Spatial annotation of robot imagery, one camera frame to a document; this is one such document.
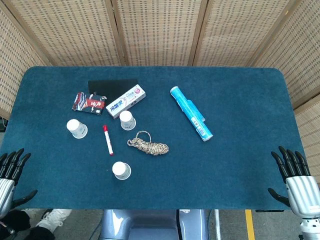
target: white paper cup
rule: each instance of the white paper cup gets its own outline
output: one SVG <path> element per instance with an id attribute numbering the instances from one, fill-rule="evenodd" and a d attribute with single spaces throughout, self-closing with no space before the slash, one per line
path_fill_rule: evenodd
<path id="1" fill-rule="evenodd" d="M 136 120 L 135 118 L 132 116 L 131 112 L 129 111 L 122 111 L 120 113 L 120 124 L 121 127 L 124 130 L 132 130 L 135 128 L 136 126 Z"/>
<path id="2" fill-rule="evenodd" d="M 114 176 L 119 180 L 126 180 L 131 175 L 131 167 L 122 161 L 117 161 L 112 166 Z"/>
<path id="3" fill-rule="evenodd" d="M 76 139 L 82 139 L 87 135 L 88 128 L 77 119 L 71 119 L 67 122 L 66 128 L 72 133 Z"/>

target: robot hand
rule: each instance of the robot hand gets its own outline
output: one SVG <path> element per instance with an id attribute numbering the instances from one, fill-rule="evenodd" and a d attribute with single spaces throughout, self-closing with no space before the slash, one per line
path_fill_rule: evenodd
<path id="1" fill-rule="evenodd" d="M 29 195 L 14 200 L 13 196 L 21 176 L 23 167 L 31 154 L 24 155 L 21 159 L 24 149 L 17 152 L 7 153 L 0 156 L 0 219 L 2 219 L 10 209 L 14 209 L 31 200 L 37 190 L 32 191 Z"/>
<path id="2" fill-rule="evenodd" d="M 280 170 L 283 182 L 288 191 L 288 198 L 280 196 L 268 188 L 271 196 L 290 207 L 294 214 L 302 218 L 300 224 L 305 240 L 320 240 L 320 191 L 316 179 L 310 176 L 309 167 L 300 152 L 295 154 L 279 146 L 283 160 L 274 151 L 271 155 Z"/>

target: rope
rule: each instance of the rope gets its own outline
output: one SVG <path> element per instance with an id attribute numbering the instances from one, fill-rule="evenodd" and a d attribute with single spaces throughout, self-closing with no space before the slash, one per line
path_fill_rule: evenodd
<path id="1" fill-rule="evenodd" d="M 140 133 L 148 134 L 150 138 L 150 142 L 146 142 L 141 138 L 138 138 L 138 135 Z M 154 156 L 157 156 L 160 154 L 166 154 L 167 152 L 169 152 L 169 147 L 166 144 L 151 142 L 151 136 L 147 131 L 138 131 L 137 134 L 135 135 L 135 138 L 132 140 L 129 139 L 126 143 L 129 146 L 135 147 L 140 151 L 145 152 L 146 154 L 152 154 Z"/>

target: yellow line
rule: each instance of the yellow line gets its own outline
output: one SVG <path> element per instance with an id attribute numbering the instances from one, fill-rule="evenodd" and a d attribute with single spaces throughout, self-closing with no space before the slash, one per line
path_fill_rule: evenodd
<path id="1" fill-rule="evenodd" d="M 248 240 L 255 240 L 254 223 L 252 221 L 252 212 L 249 209 L 245 210 L 246 229 L 248 231 Z"/>

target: robot finger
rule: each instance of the robot finger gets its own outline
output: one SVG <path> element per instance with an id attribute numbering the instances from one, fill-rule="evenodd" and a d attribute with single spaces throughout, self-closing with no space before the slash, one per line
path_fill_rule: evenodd
<path id="1" fill-rule="evenodd" d="M 18 184 L 18 181 L 19 181 L 19 178 L 21 176 L 22 170 L 23 170 L 23 168 L 25 166 L 26 161 L 30 158 L 30 156 L 31 156 L 31 153 L 28 153 L 28 154 L 24 155 L 23 158 L 21 158 L 17 162 L 16 167 L 15 167 L 14 172 L 13 172 L 12 177 L 11 177 L 11 179 L 15 181 L 15 185 Z"/>
<path id="2" fill-rule="evenodd" d="M 24 153 L 24 149 L 22 148 L 19 151 L 17 151 L 16 154 L 14 155 L 14 157 L 11 159 L 11 161 L 7 163 L 8 167 L 7 167 L 6 173 L 4 175 L 4 178 L 11 179 L 12 174 L 14 173 L 16 164 L 19 161 L 19 158 L 21 157 L 21 155 L 23 153 Z"/>
<path id="3" fill-rule="evenodd" d="M 297 156 L 297 158 L 299 159 L 299 162 L 302 165 L 302 170 L 303 170 L 303 175 L 305 176 L 310 176 L 310 170 L 308 167 L 308 163 L 306 161 L 306 159 L 304 158 L 304 156 L 302 156 L 302 154 L 298 151 L 295 151 L 295 155 Z"/>
<path id="4" fill-rule="evenodd" d="M 286 169 L 286 166 L 285 166 L 284 162 L 279 157 L 279 155 L 276 154 L 274 151 L 271 152 L 271 155 L 275 159 L 276 164 L 278 165 L 278 168 L 279 168 L 280 174 L 282 176 L 283 182 L 286 183 L 286 178 L 289 178 L 291 176 L 288 174 L 288 171 Z"/>
<path id="5" fill-rule="evenodd" d="M 303 171 L 302 171 L 301 163 L 298 161 L 297 157 L 294 155 L 294 153 L 292 151 L 287 149 L 286 152 L 288 153 L 289 158 L 291 159 L 291 161 L 293 162 L 293 164 L 295 166 L 295 170 L 296 170 L 297 175 L 302 176 Z"/>
<path id="6" fill-rule="evenodd" d="M 2 166 L 3 161 L 7 158 L 8 153 L 4 153 L 0 156 L 0 166 Z"/>
<path id="7" fill-rule="evenodd" d="M 12 205 L 11 205 L 11 209 L 15 209 L 16 207 L 29 202 L 37 194 L 37 192 L 38 192 L 38 190 L 33 190 L 25 197 L 13 200 Z"/>
<path id="8" fill-rule="evenodd" d="M 291 159 L 288 157 L 288 154 L 283 146 L 279 146 L 279 150 L 282 153 L 284 164 L 286 166 L 286 169 L 289 171 L 289 175 L 291 177 L 294 177 L 296 175 L 296 169 L 294 163 L 291 161 Z"/>
<path id="9" fill-rule="evenodd" d="M 13 151 L 12 153 L 10 153 L 1 163 L 0 166 L 0 178 L 3 179 L 6 172 L 7 172 L 7 168 L 8 168 L 8 163 L 11 162 L 12 158 L 15 156 L 16 152 Z"/>
<path id="10" fill-rule="evenodd" d="M 281 196 L 278 193 L 276 193 L 275 190 L 273 190 L 272 188 L 268 188 L 268 192 L 270 193 L 270 195 L 277 201 L 279 201 L 280 203 L 288 206 L 290 208 L 290 203 L 289 203 L 289 199 L 285 196 Z"/>

